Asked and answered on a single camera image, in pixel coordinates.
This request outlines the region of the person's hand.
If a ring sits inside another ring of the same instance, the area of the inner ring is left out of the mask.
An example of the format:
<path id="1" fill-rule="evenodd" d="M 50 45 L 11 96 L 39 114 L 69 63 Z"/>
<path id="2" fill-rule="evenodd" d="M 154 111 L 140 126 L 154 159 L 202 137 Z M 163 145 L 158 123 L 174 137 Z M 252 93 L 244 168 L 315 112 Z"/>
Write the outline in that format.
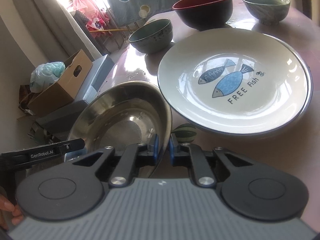
<path id="1" fill-rule="evenodd" d="M 1 217 L 0 224 L 1 228 L 4 230 L 8 230 L 9 227 L 7 222 L 5 221 L 3 212 L 10 212 L 13 216 L 11 222 L 13 225 L 18 225 L 24 219 L 24 216 L 21 213 L 20 207 L 18 205 L 13 205 L 7 198 L 1 195 L 0 198 L 0 209 L 1 209 Z"/>

